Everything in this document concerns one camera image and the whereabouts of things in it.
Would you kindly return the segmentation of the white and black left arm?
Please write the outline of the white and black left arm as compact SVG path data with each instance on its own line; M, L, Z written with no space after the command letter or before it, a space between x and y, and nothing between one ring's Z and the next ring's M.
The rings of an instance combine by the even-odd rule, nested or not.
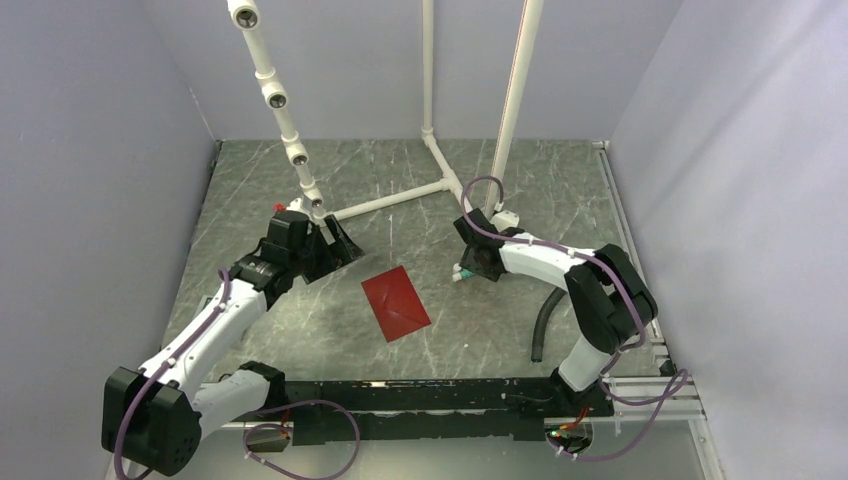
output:
M204 380L232 345L289 292L296 279L319 280L361 258L334 216L319 226L296 210L273 214L248 254L218 272L220 285L200 313L158 353L117 368L103 394L101 445L116 479L173 476L201 441L245 414L264 420L288 409L283 371L257 361L213 384Z

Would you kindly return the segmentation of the red paper envelope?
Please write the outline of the red paper envelope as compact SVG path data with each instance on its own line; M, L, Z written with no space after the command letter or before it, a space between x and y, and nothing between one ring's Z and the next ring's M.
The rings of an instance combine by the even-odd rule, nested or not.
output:
M431 319L403 266L361 283L387 343L431 324Z

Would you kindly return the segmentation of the green white glue stick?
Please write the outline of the green white glue stick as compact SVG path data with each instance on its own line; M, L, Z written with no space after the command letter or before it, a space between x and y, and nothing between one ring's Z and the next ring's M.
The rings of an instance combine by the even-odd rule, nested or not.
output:
M452 279L453 282L459 282L459 281L462 281L462 280L469 279L469 278L473 277L474 275L475 275L474 272L472 272L472 271L470 271L466 268L463 268L459 265L455 265L453 267L453 273L451 275L451 279Z

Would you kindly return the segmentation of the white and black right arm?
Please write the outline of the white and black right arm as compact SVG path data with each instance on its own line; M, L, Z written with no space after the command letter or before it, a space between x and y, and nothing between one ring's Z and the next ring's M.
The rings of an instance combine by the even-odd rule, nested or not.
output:
M553 243L520 229L501 232L474 209L454 221L466 248L460 267L496 282L504 274L541 280L570 298L580 336L552 372L551 401L574 415L630 339L658 315L657 302L628 254L606 244L591 250Z

